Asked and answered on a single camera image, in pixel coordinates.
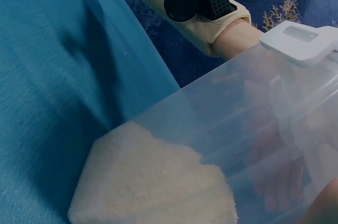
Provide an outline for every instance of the teal fabric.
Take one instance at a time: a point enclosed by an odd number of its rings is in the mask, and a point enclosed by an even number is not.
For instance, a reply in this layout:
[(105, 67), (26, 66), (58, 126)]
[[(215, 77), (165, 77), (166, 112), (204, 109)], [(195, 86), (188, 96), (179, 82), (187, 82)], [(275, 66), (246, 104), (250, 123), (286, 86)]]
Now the teal fabric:
[(92, 142), (178, 88), (124, 0), (0, 0), (0, 223), (68, 223)]

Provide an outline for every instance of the blue cloth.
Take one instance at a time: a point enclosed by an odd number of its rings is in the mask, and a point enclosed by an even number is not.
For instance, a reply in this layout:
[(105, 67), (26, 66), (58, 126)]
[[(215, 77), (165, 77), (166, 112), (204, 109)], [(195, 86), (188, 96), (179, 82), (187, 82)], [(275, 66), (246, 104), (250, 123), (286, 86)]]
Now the blue cloth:
[(0, 223), (68, 223), (92, 142), (179, 86), (124, 0), (1, 0)]
[[(208, 58), (161, 20), (139, 0), (126, 0), (154, 42), (180, 86), (185, 86), (223, 63)], [(338, 26), (338, 0), (237, 0), (251, 12), (255, 26), (263, 31), (282, 20), (310, 26)]]

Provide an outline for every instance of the beige sleeve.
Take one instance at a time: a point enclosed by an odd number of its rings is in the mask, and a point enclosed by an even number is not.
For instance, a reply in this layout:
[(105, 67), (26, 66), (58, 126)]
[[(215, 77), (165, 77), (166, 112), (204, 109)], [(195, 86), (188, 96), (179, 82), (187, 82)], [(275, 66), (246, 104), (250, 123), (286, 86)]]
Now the beige sleeve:
[(164, 0), (143, 0), (149, 7), (155, 10), (160, 16), (169, 21), (175, 28), (177, 28), (190, 42), (192, 42), (198, 49), (206, 55), (216, 57), (211, 49), (218, 35), (232, 22), (243, 18), (251, 23), (249, 11), (241, 4), (230, 0), (232, 4), (237, 7), (235, 12), (232, 12), (215, 21), (209, 21), (199, 15), (191, 20), (183, 23), (174, 22), (170, 20), (164, 9)]

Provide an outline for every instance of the clear plastic bag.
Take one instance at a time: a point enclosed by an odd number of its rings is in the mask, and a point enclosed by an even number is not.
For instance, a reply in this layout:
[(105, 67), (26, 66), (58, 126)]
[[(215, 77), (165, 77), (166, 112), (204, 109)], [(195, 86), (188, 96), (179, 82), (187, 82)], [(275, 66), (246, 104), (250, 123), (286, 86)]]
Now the clear plastic bag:
[(71, 222), (296, 223), (338, 176), (338, 64), (277, 59), (288, 82), (269, 56), (257, 45), (97, 140)]

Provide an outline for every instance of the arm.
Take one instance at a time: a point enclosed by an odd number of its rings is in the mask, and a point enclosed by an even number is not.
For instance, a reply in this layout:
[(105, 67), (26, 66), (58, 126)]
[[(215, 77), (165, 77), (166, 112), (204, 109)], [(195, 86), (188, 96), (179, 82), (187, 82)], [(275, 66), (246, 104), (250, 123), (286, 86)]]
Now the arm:
[(216, 21), (206, 21), (196, 16), (190, 21), (178, 23), (165, 14), (164, 0), (143, 0), (164, 19), (177, 28), (203, 53), (212, 57), (230, 59), (259, 42), (261, 32), (251, 26), (249, 11), (241, 4), (230, 0), (237, 11)]

